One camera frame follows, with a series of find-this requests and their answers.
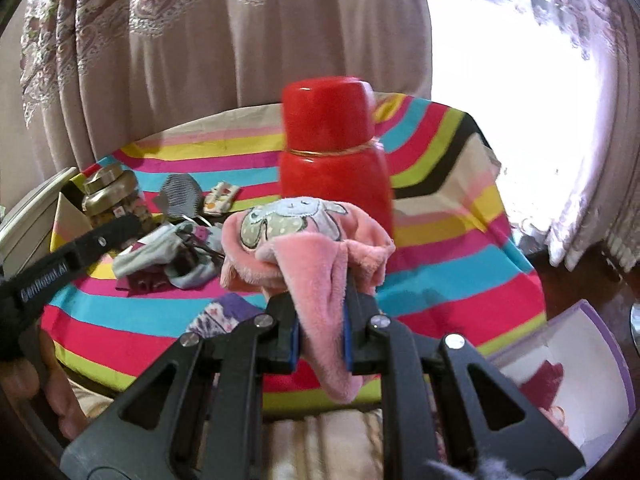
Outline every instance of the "table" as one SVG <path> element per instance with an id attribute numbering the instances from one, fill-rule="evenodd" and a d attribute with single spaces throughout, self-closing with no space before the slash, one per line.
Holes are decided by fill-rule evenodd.
<path id="1" fill-rule="evenodd" d="M 423 335 L 463 333 L 485 354 L 543 324 L 540 280 L 510 239 L 475 121 L 460 110 L 402 94 L 379 96 L 374 120 L 396 194 L 398 247 L 378 291 L 381 308 Z M 242 187 L 234 210 L 244 210 L 278 198 L 282 146 L 280 106 L 267 105 L 172 128 L 118 150 L 100 165 L 119 161 L 132 169 L 146 199 L 172 173 L 192 174 L 204 191 L 225 180 Z M 64 233 L 62 219 L 57 225 L 52 248 L 72 237 Z M 115 290 L 105 257 L 50 302 L 42 325 L 63 364 L 123 390 L 223 293 L 214 280 L 200 290 L 128 298 Z M 246 298 L 264 307 L 262 296 Z M 264 391 L 267 411 L 331 405 L 304 363 L 286 381 L 267 378 Z M 358 401 L 379 398 L 380 384 L 373 381 Z"/>

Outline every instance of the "pink plush fabric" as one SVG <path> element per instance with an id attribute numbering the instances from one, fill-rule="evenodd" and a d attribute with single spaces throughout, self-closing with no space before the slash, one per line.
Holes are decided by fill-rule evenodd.
<path id="1" fill-rule="evenodd" d="M 220 283 L 236 292 L 260 291 L 270 298 L 288 290 L 304 332 L 302 353 L 327 394 L 336 402 L 351 402 L 364 383 L 348 373 L 342 358 L 342 304 L 347 268 L 356 287 L 367 294 L 385 279 L 385 266 L 395 250 L 393 241 L 363 210 L 337 203 L 346 214 L 329 211 L 340 229 L 331 239 L 309 221 L 293 234 L 263 235 L 255 249 L 240 238 L 250 212 L 231 215 L 222 229 L 225 263 Z"/>

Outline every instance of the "pink stuffed toy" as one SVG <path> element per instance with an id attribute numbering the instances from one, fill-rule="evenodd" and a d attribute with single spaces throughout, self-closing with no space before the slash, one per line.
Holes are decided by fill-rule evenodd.
<path id="1" fill-rule="evenodd" d="M 304 339 L 303 357 L 336 402 L 351 402 L 364 383 L 342 355 L 347 268 L 360 292 L 374 294 L 395 246 L 362 209 L 298 197 L 231 215 L 222 229 L 225 262 L 220 283 L 267 299 L 289 291 Z"/>

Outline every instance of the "finger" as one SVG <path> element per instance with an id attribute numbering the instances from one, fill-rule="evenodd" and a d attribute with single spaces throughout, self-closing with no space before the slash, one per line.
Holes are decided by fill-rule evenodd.
<path id="1" fill-rule="evenodd" d="M 38 373 L 27 359 L 0 364 L 0 385 L 11 403 L 31 399 L 38 393 Z"/>
<path id="2" fill-rule="evenodd" d="M 51 371 L 44 391 L 51 409 L 60 417 L 60 431 L 73 440 L 84 431 L 88 421 L 61 367 Z"/>
<path id="3" fill-rule="evenodd" d="M 49 369 L 49 380 L 44 387 L 45 395 L 51 409 L 60 417 L 60 431 L 73 440 L 84 431 L 88 421 L 65 371 L 56 358 L 53 340 L 45 330 L 40 330 L 39 337 L 42 362 Z"/>
<path id="4" fill-rule="evenodd" d="M 56 346 L 53 344 L 53 339 L 46 330 L 40 329 L 38 332 L 38 338 L 40 339 L 40 355 L 42 355 L 42 362 L 49 370 L 55 370 L 57 368 L 62 370 L 62 366 L 58 362 L 56 357 Z"/>

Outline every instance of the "gray fluffy fabric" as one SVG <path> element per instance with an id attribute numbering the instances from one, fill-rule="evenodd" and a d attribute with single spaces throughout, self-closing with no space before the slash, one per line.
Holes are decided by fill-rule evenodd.
<path id="1" fill-rule="evenodd" d="M 494 459 L 483 460 L 474 476 L 440 462 L 429 462 L 428 467 L 433 472 L 439 472 L 442 480 L 525 480 L 523 477 L 509 471 L 504 462 Z M 581 468 L 570 477 L 561 480 L 579 480 L 585 473 L 586 468 Z"/>

